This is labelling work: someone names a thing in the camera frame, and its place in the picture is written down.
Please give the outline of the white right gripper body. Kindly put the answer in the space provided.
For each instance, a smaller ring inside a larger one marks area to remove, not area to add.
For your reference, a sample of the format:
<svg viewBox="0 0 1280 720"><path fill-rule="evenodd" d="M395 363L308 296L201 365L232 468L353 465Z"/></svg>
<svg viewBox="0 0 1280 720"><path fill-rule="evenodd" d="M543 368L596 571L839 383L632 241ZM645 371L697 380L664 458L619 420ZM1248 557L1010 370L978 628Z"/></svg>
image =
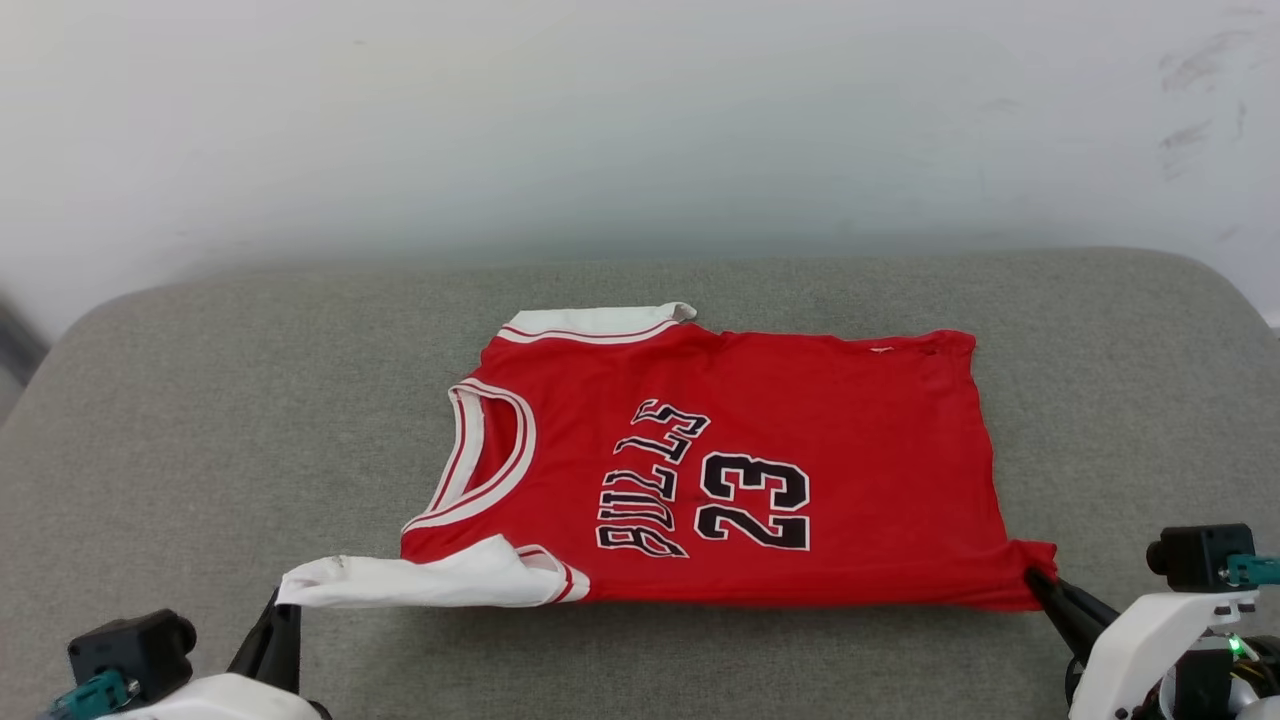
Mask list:
<svg viewBox="0 0 1280 720"><path fill-rule="evenodd" d="M1073 698L1070 719L1116 719L1138 708L1178 660L1213 626L1242 619L1258 591L1144 594L1094 643Z"/></svg>

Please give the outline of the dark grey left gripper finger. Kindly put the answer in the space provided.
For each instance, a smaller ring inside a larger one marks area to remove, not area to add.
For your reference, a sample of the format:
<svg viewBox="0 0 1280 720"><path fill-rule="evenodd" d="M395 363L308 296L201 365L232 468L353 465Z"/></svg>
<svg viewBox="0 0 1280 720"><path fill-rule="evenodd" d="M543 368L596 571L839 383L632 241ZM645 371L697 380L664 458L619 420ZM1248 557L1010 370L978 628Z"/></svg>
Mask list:
<svg viewBox="0 0 1280 720"><path fill-rule="evenodd" d="M266 662L273 642L273 618L275 609L264 609L259 620L244 637L227 671L248 679L270 684L271 671Z"/></svg>
<svg viewBox="0 0 1280 720"><path fill-rule="evenodd" d="M268 684L300 694L302 609L271 596L268 610Z"/></svg>

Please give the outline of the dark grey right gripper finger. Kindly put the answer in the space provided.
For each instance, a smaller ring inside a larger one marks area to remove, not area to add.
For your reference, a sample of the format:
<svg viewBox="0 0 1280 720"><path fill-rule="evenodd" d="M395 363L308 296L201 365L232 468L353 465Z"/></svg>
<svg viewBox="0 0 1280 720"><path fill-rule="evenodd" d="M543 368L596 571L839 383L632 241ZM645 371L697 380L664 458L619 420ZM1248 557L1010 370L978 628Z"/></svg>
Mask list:
<svg viewBox="0 0 1280 720"><path fill-rule="evenodd" d="M1039 602L1071 656L1088 664L1103 633L1103 603L1092 594L1043 594Z"/></svg>
<svg viewBox="0 0 1280 720"><path fill-rule="evenodd" d="M1024 582L1060 634L1100 634L1120 612L1089 592L1038 568Z"/></svg>

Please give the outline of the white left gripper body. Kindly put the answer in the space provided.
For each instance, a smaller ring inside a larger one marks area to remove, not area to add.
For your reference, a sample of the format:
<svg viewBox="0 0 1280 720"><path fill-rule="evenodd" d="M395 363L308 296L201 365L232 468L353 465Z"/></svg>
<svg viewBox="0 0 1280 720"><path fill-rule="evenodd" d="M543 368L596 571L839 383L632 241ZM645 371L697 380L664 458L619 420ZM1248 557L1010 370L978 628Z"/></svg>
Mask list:
<svg viewBox="0 0 1280 720"><path fill-rule="evenodd" d="M324 707L239 674L202 676L143 707L110 719L328 719Z"/></svg>

